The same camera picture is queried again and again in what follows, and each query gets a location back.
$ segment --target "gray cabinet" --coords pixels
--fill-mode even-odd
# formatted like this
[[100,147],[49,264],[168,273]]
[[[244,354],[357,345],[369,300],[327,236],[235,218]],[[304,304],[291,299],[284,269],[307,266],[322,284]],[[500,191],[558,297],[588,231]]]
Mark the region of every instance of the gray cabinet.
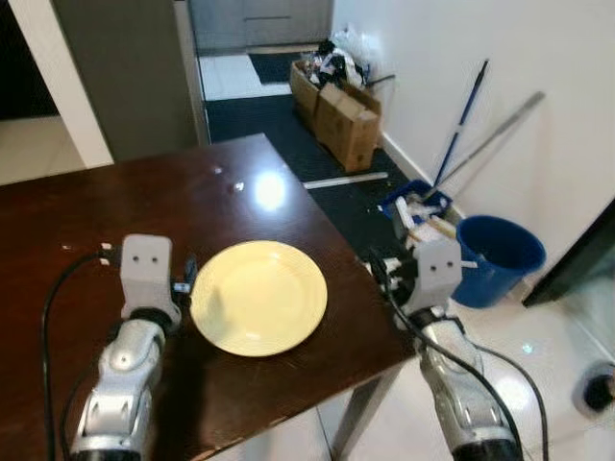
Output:
[[331,31],[332,0],[189,0],[200,50],[306,43]]
[[189,0],[198,48],[246,45],[243,0]]
[[115,161],[198,143],[173,2],[53,4]]

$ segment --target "blue bucket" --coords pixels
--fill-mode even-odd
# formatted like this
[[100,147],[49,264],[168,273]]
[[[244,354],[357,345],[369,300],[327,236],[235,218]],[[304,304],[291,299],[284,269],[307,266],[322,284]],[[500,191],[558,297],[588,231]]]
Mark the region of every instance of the blue bucket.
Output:
[[494,216],[472,216],[457,226],[461,258],[477,269],[463,268],[453,299],[469,307],[497,303],[521,278],[537,271],[547,253],[540,240],[521,226]]

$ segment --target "ceramic plate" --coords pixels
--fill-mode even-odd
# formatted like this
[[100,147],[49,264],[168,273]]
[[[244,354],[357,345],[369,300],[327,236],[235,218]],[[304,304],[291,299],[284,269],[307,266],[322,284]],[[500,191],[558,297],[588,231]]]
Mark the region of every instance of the ceramic plate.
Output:
[[318,266],[296,248],[255,241],[227,248],[199,272],[190,314],[218,348],[273,355],[311,335],[327,306]]

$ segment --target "wooden table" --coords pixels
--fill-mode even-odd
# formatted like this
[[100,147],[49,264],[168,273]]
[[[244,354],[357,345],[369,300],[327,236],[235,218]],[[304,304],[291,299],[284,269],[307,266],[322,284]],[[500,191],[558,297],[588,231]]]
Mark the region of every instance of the wooden table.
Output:
[[[271,196],[261,185],[274,177]],[[185,315],[164,352],[153,459],[204,459],[358,386],[334,443],[344,457],[411,356],[376,284],[264,135],[2,187],[0,232],[5,460],[40,460],[45,452],[39,322],[47,290],[77,256],[128,233],[170,237],[177,275],[190,252],[202,265],[238,242],[279,240],[313,258],[329,292],[318,329],[267,358],[218,350]],[[50,323],[57,418],[122,303],[118,271],[97,263],[62,286]],[[94,379],[75,402],[70,440]]]

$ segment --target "floor tile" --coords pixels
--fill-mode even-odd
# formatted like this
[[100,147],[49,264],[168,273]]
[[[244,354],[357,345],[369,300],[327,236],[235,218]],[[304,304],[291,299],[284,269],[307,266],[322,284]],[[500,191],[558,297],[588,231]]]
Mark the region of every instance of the floor tile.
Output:
[[[615,410],[587,419],[573,406],[572,394],[581,374],[592,363],[606,359],[595,341],[554,303],[526,309],[504,301],[490,309],[454,305],[468,335],[476,342],[520,363],[541,390],[556,442],[597,424],[615,421]],[[502,361],[484,356],[485,374],[510,406],[524,445],[540,446],[538,406],[521,375]]]
[[290,94],[289,84],[263,85],[248,55],[201,57],[207,101]]
[[[541,448],[529,452],[533,461],[542,460]],[[550,445],[555,461],[615,461],[615,426],[598,426]]]
[[[615,250],[609,252],[615,257]],[[562,305],[615,357],[615,273],[610,267],[588,277],[561,300]]]
[[68,132],[61,144],[59,150],[55,153],[54,158],[47,171],[46,176],[59,175],[61,173],[69,173],[71,171],[79,171],[85,169],[86,166],[77,152],[77,148],[73,143]]
[[0,122],[0,183],[44,176],[65,135],[59,116]]
[[212,461],[330,461],[315,409],[210,458]]
[[[319,405],[327,439],[334,433],[350,394]],[[431,390],[418,359],[406,363],[381,407],[351,452],[351,461],[452,459],[433,409]]]

